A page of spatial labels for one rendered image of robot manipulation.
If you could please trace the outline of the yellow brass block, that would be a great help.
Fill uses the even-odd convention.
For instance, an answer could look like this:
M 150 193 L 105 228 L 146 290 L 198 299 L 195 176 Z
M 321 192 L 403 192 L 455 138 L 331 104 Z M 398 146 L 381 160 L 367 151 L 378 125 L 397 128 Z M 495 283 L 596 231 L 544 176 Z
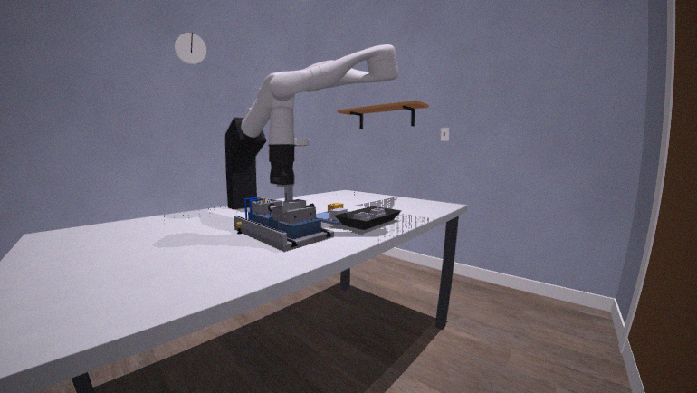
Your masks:
M 332 210 L 332 209 L 343 208 L 343 204 L 341 204 L 341 205 L 340 205 L 340 204 L 341 204 L 341 203 L 328 204 L 328 213 L 329 213 L 329 211 Z

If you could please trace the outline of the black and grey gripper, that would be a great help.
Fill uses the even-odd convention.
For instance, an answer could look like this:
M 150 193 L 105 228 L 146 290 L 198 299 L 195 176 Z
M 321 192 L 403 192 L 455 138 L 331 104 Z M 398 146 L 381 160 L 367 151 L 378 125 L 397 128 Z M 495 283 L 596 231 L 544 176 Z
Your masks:
M 308 139 L 295 139 L 294 128 L 273 127 L 269 135 L 270 183 L 284 187 L 284 201 L 293 200 L 294 147 L 309 146 Z

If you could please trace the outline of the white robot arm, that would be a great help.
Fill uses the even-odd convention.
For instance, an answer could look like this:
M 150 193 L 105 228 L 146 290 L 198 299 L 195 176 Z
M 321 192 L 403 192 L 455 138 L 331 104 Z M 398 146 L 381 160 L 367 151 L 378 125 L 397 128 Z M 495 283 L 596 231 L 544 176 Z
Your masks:
M 365 60 L 368 72 L 352 69 Z M 271 73 L 264 80 L 253 106 L 244 115 L 241 129 L 245 135 L 254 138 L 259 136 L 269 120 L 270 128 L 294 128 L 295 93 L 354 83 L 392 81 L 397 77 L 396 51 L 390 44 L 374 46 L 336 61 L 315 63 L 299 71 Z M 277 107 L 280 108 L 275 109 Z

